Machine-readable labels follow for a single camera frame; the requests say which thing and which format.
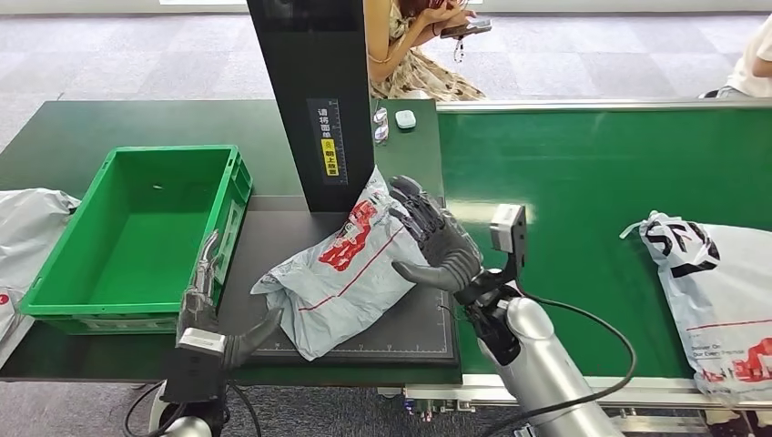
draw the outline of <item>cutting mat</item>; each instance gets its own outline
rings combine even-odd
[[[346,218],[341,213],[282,210],[291,203],[285,198],[255,197],[250,201],[219,306],[225,332],[244,331],[265,315],[265,297],[249,294],[263,274],[337,231]],[[314,362],[454,366],[458,363],[454,319],[441,305],[451,307],[447,293],[415,287],[366,331]],[[281,330],[263,343],[253,360],[306,362]]]

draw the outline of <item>person's arm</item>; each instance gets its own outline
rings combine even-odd
[[[444,28],[445,27],[442,25],[442,23],[434,23],[433,25],[427,25],[426,27],[423,28],[423,30],[421,31],[421,34],[418,35],[417,38],[415,38],[415,41],[413,41],[412,46],[417,47],[422,44],[426,44],[429,41],[432,41],[434,37],[440,36],[440,32]]]
[[[751,73],[756,77],[772,78],[772,31],[762,38]]]
[[[756,56],[756,60],[753,61],[753,76],[772,78],[772,61],[767,61]]]
[[[413,20],[404,37],[390,45],[389,13],[391,0],[363,1],[368,72],[370,78],[376,82],[386,80],[394,72],[427,27],[430,28],[431,32],[432,23],[448,20],[461,12],[458,7],[446,9],[446,3],[443,3],[440,9],[426,9]]]
[[[443,29],[447,29],[448,27],[456,27],[457,25],[468,25],[469,24],[469,17],[470,16],[477,16],[477,14],[474,11],[471,10],[464,10],[457,16],[451,18],[450,20],[443,21],[441,23],[434,23],[433,25],[427,25],[423,28],[421,31],[421,34],[416,38],[415,42],[412,44],[413,47],[420,46],[422,44],[426,44],[429,41],[433,40],[433,38],[440,36],[440,33]]]

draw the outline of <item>yellow label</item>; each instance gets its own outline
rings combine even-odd
[[[321,155],[324,159],[324,169],[327,176],[338,176],[338,157],[335,154],[335,140],[321,140]]]

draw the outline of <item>white small device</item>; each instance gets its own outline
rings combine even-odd
[[[412,111],[399,111],[394,114],[394,118],[397,120],[397,126],[400,129],[412,129],[415,127],[415,114]]]

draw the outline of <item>white plastic bag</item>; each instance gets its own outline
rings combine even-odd
[[[620,237],[635,226],[700,391],[728,405],[772,401],[772,232],[652,211]]]
[[[366,330],[413,284],[393,260],[426,264],[418,244],[389,209],[407,211],[377,168],[343,229],[273,268],[252,288],[268,308],[283,308],[281,328],[314,360]]]
[[[80,201],[61,191],[0,191],[0,367],[32,326],[18,313]]]

